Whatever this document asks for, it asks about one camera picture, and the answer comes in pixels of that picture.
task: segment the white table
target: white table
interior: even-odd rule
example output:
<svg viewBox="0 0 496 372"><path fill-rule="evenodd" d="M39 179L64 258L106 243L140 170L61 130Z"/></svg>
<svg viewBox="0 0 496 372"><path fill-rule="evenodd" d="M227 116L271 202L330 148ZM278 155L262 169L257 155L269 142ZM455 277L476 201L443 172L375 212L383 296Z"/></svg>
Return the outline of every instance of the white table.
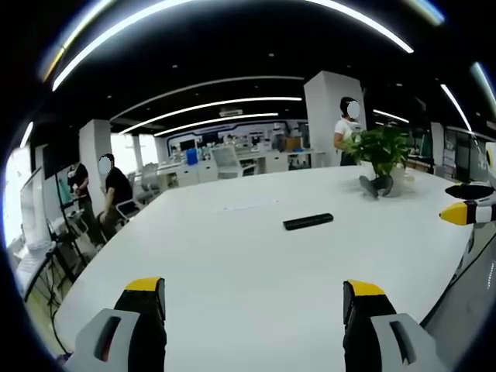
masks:
<svg viewBox="0 0 496 372"><path fill-rule="evenodd" d="M59 335L73 348L130 281L162 276L166 370L344 370L343 281L381 286L421 322L471 230L438 216L454 201L448 181L409 170L414 192L375 201L357 180L367 172L300 170L162 194L78 278L57 313ZM283 228L323 212L334 222Z"/></svg>

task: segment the dark hair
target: dark hair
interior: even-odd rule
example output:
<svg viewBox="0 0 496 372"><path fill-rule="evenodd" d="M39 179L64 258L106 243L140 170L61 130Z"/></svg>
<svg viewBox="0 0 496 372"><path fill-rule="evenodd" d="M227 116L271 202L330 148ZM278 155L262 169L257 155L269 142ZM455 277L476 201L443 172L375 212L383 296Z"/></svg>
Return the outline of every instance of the dark hair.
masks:
<svg viewBox="0 0 496 372"><path fill-rule="evenodd" d="M111 154L111 153L106 153L105 155L101 155L100 156L100 160L103 158L103 157L107 157L111 162L115 162L115 158L114 156Z"/></svg>
<svg viewBox="0 0 496 372"><path fill-rule="evenodd" d="M353 102L353 101L356 101L356 99L351 98L351 97L341 98L341 103L339 104L339 108L341 109L343 116L348 115L348 105L350 104L350 102Z"/></svg>

